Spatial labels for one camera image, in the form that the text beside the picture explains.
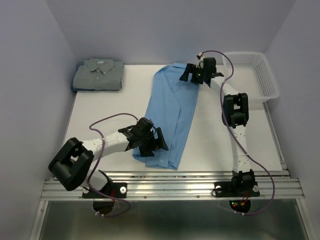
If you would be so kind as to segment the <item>light blue long sleeve shirt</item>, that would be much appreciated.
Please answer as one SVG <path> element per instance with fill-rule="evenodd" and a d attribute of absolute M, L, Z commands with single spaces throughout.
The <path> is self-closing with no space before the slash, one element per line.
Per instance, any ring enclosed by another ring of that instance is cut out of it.
<path fill-rule="evenodd" d="M 184 82 L 180 77 L 187 65 L 173 63 L 153 76 L 151 96 L 145 117 L 160 127 L 168 151 L 160 149 L 152 157 L 142 157 L 136 148 L 132 156 L 146 167 L 177 170 L 193 121 L 199 85 Z"/>

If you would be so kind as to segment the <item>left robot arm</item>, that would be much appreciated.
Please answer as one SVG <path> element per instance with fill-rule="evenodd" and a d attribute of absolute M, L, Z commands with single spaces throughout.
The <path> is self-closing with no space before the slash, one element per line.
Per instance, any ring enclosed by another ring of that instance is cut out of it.
<path fill-rule="evenodd" d="M 153 157 L 155 151 L 169 148 L 161 128 L 154 127 L 149 119 L 142 117 L 135 125 L 96 139 L 80 141 L 68 139 L 48 165 L 48 170 L 67 191 L 78 187 L 94 189 L 100 197 L 111 193 L 111 179 L 92 167 L 103 157 L 138 149 L 142 157 Z"/>

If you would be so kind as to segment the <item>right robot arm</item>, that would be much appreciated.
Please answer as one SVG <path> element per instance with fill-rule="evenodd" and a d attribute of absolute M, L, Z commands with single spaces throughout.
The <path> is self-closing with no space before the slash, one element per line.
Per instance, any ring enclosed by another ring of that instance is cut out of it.
<path fill-rule="evenodd" d="M 215 183 L 212 194 L 218 198 L 248 196 L 257 184 L 247 154 L 246 126 L 249 121 L 249 97 L 235 90 L 227 79 L 217 71 L 216 59 L 197 56 L 197 64 L 188 63 L 180 81 L 207 84 L 219 93 L 221 117 L 227 127 L 233 156 L 232 178 Z"/>

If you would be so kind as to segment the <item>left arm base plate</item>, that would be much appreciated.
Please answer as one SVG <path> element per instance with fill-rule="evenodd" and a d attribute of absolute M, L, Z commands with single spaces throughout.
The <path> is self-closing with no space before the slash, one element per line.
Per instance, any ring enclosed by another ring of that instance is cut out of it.
<path fill-rule="evenodd" d="M 107 183 L 106 186 L 104 186 L 100 192 L 114 197 L 118 199 L 125 199 L 127 197 L 127 189 L 128 189 L 128 184 L 126 182 L 112 182 L 112 183 Z M 93 190 L 89 190 L 88 193 L 82 193 L 82 198 L 83 199 L 102 199 L 103 196 L 96 193 Z"/>

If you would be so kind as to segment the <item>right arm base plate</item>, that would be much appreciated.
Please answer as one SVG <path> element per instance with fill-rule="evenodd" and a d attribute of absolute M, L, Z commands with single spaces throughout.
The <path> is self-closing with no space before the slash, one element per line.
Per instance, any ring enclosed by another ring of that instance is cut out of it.
<path fill-rule="evenodd" d="M 211 195 L 217 198 L 259 197 L 260 191 L 253 186 L 233 186 L 231 181 L 218 181 L 214 183 Z"/>

